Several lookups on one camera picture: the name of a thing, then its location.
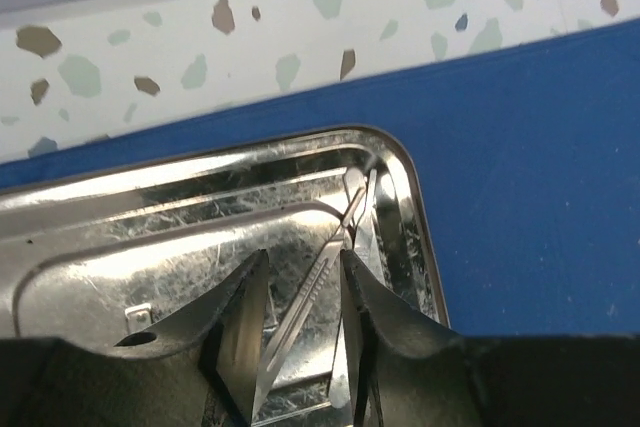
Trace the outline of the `steel scalpel handle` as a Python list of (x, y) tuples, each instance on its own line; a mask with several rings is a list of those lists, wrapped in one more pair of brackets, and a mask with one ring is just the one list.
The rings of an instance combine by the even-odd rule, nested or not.
[(357, 168), (348, 168), (343, 176), (348, 206), (332, 236), (321, 249), (294, 296), (284, 318), (266, 345), (258, 367), (252, 418), (255, 419), (267, 398), (286, 357), (313, 307), (331, 267), (335, 264), (349, 234), (349, 226), (365, 198), (366, 181)]
[[(364, 179), (364, 174), (359, 169), (349, 168), (344, 175), (343, 183), (347, 190), (349, 200), (355, 196), (356, 191), (360, 187), (366, 188), (362, 205), (356, 209), (356, 214), (354, 215), (355, 240), (353, 250), (360, 260), (372, 271), (374, 276), (378, 280), (384, 281), (384, 272), (374, 226), (377, 170), (372, 168), (367, 175), (367, 179)], [(331, 379), (328, 387), (328, 398), (331, 406), (336, 409), (344, 408), (350, 404), (343, 319), (340, 319), (336, 337)]]

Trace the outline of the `steel instrument tray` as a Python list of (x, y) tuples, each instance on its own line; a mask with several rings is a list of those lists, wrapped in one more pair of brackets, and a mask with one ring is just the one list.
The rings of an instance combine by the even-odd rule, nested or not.
[(270, 258), (270, 337), (356, 191), (353, 227), (376, 276), (449, 316), (410, 156), (373, 128), (336, 128), (5, 190), (1, 334), (103, 349)]

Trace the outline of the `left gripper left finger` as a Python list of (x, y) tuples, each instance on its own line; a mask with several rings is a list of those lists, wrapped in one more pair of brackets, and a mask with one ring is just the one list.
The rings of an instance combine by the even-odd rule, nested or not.
[(1, 343), (4, 426), (199, 426), (251, 422), (268, 294), (257, 250), (221, 283), (105, 352), (56, 337)]

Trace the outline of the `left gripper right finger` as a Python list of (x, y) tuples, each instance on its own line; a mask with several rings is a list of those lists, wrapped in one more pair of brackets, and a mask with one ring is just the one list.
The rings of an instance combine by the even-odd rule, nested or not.
[(639, 338), (460, 335), (340, 255), (357, 426), (635, 426)]

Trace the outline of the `blue cloth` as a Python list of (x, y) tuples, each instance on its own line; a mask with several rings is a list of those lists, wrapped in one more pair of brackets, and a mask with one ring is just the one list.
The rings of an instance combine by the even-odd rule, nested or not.
[(5, 187), (363, 124), (418, 172), (465, 334), (639, 328), (639, 24), (555, 37), (5, 164)]

